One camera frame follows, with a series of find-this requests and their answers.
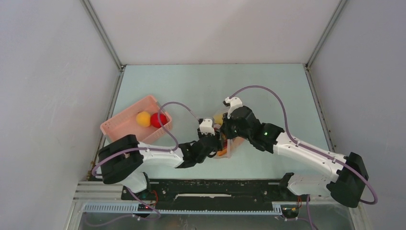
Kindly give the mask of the clear zip top bag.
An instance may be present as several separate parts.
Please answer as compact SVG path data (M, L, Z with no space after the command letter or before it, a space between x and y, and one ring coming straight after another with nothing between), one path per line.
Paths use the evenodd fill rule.
M226 113L228 112L227 107L219 107L219 109L214 113ZM220 131L220 125L214 124L215 131ZM224 134L221 134L223 148L216 152L214 158L231 158L232 154L237 150L237 148L245 141L243 138L237 137L234 139L226 139Z

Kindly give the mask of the fake red apple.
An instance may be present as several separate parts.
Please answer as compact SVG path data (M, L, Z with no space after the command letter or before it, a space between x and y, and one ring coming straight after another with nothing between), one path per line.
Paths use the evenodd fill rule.
M150 123L152 127L161 128L168 123L168 119L164 113L154 113L151 115Z

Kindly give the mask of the fake orange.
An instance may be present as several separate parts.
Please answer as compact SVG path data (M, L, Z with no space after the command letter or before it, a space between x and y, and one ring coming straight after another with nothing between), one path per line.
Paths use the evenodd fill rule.
M141 126L141 127L150 127L150 119L151 119L151 114L146 111L142 111L138 113L135 117L136 123Z

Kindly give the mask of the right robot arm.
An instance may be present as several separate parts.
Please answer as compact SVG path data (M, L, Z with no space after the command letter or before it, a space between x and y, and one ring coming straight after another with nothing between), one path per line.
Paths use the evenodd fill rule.
M223 113L222 120L220 130L227 139L243 138L259 151L297 160L321 174L306 178L286 173L278 188L282 199L291 200L296 195L329 196L350 208L361 202L369 176L359 154L329 152L290 137L283 128L260 122L247 106Z

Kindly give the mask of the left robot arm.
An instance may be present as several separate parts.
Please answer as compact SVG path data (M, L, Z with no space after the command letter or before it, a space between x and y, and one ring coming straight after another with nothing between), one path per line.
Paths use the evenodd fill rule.
M190 168L203 163L223 147L219 135L201 135L197 141L175 147L153 146L130 134L98 151L99 162L92 171L104 184L122 184L139 199L151 195L147 173L142 169L153 165Z

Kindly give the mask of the pink plastic basket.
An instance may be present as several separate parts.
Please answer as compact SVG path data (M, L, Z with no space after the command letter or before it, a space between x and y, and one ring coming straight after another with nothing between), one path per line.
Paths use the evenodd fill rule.
M110 142L134 134L139 141L152 144L166 134L164 128L141 127L136 123L135 117L142 111L149 112L152 115L158 113L159 109L160 104L156 98L153 95L148 95L103 122L100 129Z

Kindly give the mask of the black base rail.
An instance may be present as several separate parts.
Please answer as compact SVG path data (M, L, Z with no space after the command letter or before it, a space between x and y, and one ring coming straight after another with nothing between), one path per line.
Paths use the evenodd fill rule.
M157 202L159 211L173 212L272 212L278 202L299 206L306 200L283 188L279 179L152 179L137 196Z

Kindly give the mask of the right aluminium frame post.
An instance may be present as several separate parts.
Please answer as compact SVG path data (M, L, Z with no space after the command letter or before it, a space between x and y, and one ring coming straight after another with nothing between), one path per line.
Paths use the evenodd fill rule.
M338 2L338 5L336 6L335 10L333 11L333 14L331 15L325 29L323 30L314 50L312 51L308 61L306 62L305 66L307 70L310 70L311 67L313 66L315 60L317 59L318 54L320 53L323 45L327 41L329 35L334 29L334 26L336 25L337 21L339 20L339 17L341 16L344 8L348 4L348 0L340 0Z

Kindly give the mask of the aluminium frame post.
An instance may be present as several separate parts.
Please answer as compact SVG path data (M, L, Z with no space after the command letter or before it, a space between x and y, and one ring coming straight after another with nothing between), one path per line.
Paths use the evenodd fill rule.
M344 8L348 4L348 0L340 0L338 2L338 5L336 6L335 10L333 11L333 14L331 15L325 29L323 30L314 50L312 51L308 61L306 62L305 66L307 70L310 70L311 67L313 66L315 60L317 59L318 54L320 53L323 45L327 41L329 35L334 29L334 26L336 25L337 21L339 20L339 17L341 16Z
M108 34L107 34L104 26L102 25L102 22L101 22L99 16L97 15L97 13L94 9L93 4L91 3L90 0L80 0L80 2L82 4L82 6L84 7L85 11L87 12L90 20L92 21L101 41L107 48L108 53L110 54L111 58L113 59L115 66L117 67L117 69L120 72L122 72L124 69L124 64L119 59L118 54L115 51L113 44L112 44L110 38L108 37Z

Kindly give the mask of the left aluminium frame post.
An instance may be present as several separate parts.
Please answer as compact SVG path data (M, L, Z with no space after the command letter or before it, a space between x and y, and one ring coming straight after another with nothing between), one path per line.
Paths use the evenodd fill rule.
M117 67L117 69L120 72L122 72L124 69L124 64L119 59L118 54L115 51L113 44L112 44L110 38L108 37L108 34L107 34L104 26L102 25L102 22L101 22L99 16L97 15L97 13L94 9L93 4L91 3L90 0L80 0L80 2L82 4L82 6L84 7L85 11L87 12L90 20L92 21L101 41L107 48L108 53L110 54L111 58L113 59L115 66Z

